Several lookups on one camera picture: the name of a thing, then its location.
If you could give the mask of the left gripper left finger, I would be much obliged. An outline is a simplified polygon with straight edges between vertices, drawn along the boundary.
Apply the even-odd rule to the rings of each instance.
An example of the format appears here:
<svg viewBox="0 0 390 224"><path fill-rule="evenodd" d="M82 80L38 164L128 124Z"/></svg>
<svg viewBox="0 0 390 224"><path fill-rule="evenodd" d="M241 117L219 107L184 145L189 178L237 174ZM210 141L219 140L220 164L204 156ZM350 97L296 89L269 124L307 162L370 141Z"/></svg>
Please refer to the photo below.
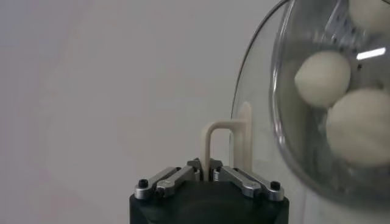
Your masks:
<svg viewBox="0 0 390 224"><path fill-rule="evenodd" d="M154 195L166 198L174 195L184 182L200 180L200 159L195 158L183 167L167 167L149 179L140 179L133 196L139 200L148 200Z"/></svg>

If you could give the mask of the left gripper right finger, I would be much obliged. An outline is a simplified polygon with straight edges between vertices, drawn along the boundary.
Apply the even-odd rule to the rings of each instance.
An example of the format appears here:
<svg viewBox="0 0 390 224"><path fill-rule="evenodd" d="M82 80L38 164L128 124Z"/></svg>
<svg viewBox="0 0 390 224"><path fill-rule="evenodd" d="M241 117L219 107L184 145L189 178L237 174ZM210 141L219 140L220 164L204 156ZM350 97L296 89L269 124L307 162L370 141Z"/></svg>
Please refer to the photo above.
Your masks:
<svg viewBox="0 0 390 224"><path fill-rule="evenodd" d="M278 181L268 181L263 177L236 167L224 166L219 160L210 160L210 180L234 184L249 198L264 197L269 201L283 201L284 188Z"/></svg>

